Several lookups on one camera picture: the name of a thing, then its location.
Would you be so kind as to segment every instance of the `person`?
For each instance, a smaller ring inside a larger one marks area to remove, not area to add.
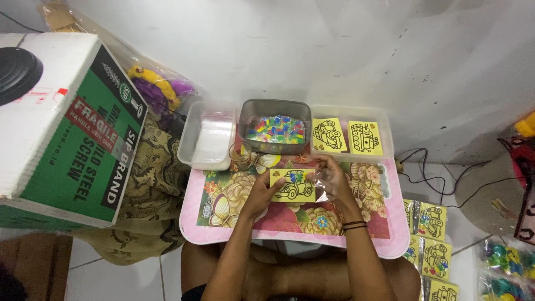
[[[186,242],[182,249],[182,301],[306,300],[416,301],[421,287],[418,271],[404,258],[380,259],[345,175],[327,155],[313,156],[316,170],[325,170],[331,185],[325,191],[345,219],[347,252],[329,252],[312,260],[290,258],[251,244],[255,218],[284,185],[269,187],[269,173],[260,175],[243,206],[236,227],[223,248]],[[307,175],[307,180],[314,180]]]

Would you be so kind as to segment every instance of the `plastic container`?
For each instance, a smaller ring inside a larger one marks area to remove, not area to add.
[[[180,162],[201,170],[226,170],[236,134],[236,108],[228,102],[198,101],[188,112],[177,151]]]
[[[383,147],[382,155],[361,155],[351,154],[349,151],[343,153],[327,152],[314,148],[314,139],[310,143],[311,154],[325,154],[331,155],[338,162],[354,162],[354,163],[382,163],[385,159],[394,156],[394,143],[392,141],[392,131],[390,123],[386,114],[376,108],[366,107],[340,107],[340,106],[324,106],[314,105],[310,107],[312,112],[312,119],[338,118],[342,127],[343,138],[348,144],[347,137],[347,122],[348,121],[363,121],[363,122],[377,122],[379,127],[379,136],[381,145]]]
[[[304,143],[285,144],[254,141],[246,138],[247,128],[253,122],[258,122],[262,117],[283,115],[299,119],[304,122]],[[254,151],[275,155],[297,155],[303,152],[304,147],[310,141],[312,130],[312,117],[310,108],[306,103],[275,100],[275,99],[250,99],[243,104],[238,125],[238,134]]]

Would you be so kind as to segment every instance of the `patterned fabric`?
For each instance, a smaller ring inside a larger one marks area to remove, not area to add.
[[[110,229],[82,229],[71,235],[116,265],[131,265],[181,246],[185,239],[178,218],[189,166],[178,161],[178,144],[147,116],[117,223]]]

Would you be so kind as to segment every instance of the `gray plastic container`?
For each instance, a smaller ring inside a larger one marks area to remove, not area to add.
[[[304,143],[285,144],[254,141],[246,139],[247,128],[251,123],[259,122],[262,117],[283,115],[299,119],[304,122]],[[250,99],[243,103],[238,124],[238,134],[254,151],[275,155],[297,155],[303,152],[310,141],[312,130],[312,114],[306,103],[277,100],[277,99]]]

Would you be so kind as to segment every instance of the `cardboard box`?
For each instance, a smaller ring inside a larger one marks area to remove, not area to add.
[[[8,46],[43,75],[0,106],[0,227],[112,226],[147,104],[97,35],[0,34]]]

